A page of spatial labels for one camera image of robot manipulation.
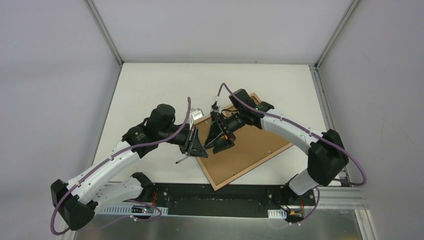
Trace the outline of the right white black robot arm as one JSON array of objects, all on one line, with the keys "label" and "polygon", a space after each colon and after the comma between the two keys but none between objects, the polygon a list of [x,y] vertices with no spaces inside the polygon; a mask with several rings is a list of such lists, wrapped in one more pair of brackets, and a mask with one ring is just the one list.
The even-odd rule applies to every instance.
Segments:
[{"label": "right white black robot arm", "polygon": [[235,132],[242,127],[255,126],[274,133],[302,150],[307,156],[307,168],[292,177],[282,188],[284,200],[296,205],[312,188],[331,183],[349,163],[340,135],[333,129],[326,132],[303,127],[285,117],[265,101],[255,103],[245,89],[240,88],[229,96],[236,113],[224,116],[218,105],[212,105],[211,126],[204,148],[217,154],[235,145]]}]

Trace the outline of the left green circuit board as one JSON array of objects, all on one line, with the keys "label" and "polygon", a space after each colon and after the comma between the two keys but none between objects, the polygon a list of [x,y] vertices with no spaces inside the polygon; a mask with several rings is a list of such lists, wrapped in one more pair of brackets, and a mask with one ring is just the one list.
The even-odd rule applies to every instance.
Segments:
[{"label": "left green circuit board", "polygon": [[155,209],[145,205],[133,205],[131,207],[131,212],[134,214],[153,214]]}]

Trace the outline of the wooden picture frame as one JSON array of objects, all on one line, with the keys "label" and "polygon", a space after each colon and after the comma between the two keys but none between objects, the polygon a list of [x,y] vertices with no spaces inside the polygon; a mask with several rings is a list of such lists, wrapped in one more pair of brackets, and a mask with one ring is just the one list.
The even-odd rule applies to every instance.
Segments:
[{"label": "wooden picture frame", "polygon": [[235,145],[231,148],[218,153],[210,148],[207,158],[195,158],[215,191],[293,146],[277,134],[255,126],[244,126],[235,136]]}]

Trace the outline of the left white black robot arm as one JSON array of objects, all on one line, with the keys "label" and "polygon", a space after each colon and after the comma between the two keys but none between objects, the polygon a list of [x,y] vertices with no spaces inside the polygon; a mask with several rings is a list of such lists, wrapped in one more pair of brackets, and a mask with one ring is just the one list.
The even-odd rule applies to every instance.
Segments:
[{"label": "left white black robot arm", "polygon": [[208,156],[199,129],[189,123],[187,112],[182,124],[175,124],[175,109],[159,104],[150,116],[131,127],[121,140],[100,161],[68,181],[58,179],[50,186],[54,211],[50,229],[54,235],[56,215],[67,224],[64,232],[77,231],[86,226],[103,209],[119,202],[138,199],[147,202],[153,195],[153,183],[142,172],[133,173],[121,183],[106,183],[129,165],[139,161],[162,143],[176,145],[188,157]]}]

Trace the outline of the aluminium rail beam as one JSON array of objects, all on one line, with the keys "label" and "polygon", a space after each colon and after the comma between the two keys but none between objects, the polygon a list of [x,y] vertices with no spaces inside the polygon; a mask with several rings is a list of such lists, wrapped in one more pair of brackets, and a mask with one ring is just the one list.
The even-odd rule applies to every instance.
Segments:
[{"label": "aluminium rail beam", "polygon": [[[99,212],[112,205],[120,204],[127,199],[138,198],[143,193],[146,193],[153,184],[155,183],[141,184],[138,180],[127,180],[114,185],[102,186],[93,192],[78,188],[72,194],[81,203],[87,204]],[[330,186],[320,187],[312,191],[314,192],[315,204],[322,209],[354,210],[367,209],[368,207],[364,193],[360,188]],[[308,210],[313,206],[305,206],[304,204],[304,207]]]}]

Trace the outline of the yellow black screwdriver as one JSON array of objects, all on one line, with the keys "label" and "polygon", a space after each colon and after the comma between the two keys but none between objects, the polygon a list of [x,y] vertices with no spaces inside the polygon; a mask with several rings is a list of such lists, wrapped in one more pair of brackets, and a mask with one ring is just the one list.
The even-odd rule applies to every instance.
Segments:
[{"label": "yellow black screwdriver", "polygon": [[[201,138],[200,138],[200,141],[201,141],[201,143],[202,143],[202,145],[204,146],[204,144],[205,144],[205,140],[206,140],[206,138],[204,139],[204,141],[202,141],[201,140]],[[179,159],[179,160],[177,160],[176,162],[175,162],[175,164],[179,164],[179,163],[181,163],[181,162],[183,162],[184,160],[186,160],[186,159],[188,159],[188,158],[198,158],[198,157],[193,157],[193,156],[187,156],[187,155],[185,155],[185,157],[183,157],[183,158],[181,158],[181,159]]]}]

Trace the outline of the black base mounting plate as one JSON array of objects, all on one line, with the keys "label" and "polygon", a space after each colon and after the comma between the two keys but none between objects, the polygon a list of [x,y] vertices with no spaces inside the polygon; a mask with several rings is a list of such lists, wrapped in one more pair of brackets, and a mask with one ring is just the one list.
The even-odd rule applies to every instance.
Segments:
[{"label": "black base mounting plate", "polygon": [[154,183],[135,200],[166,208],[168,215],[234,218],[267,218],[269,210],[316,203],[313,190],[295,197],[286,196],[283,188],[229,184],[214,190],[210,184]]}]

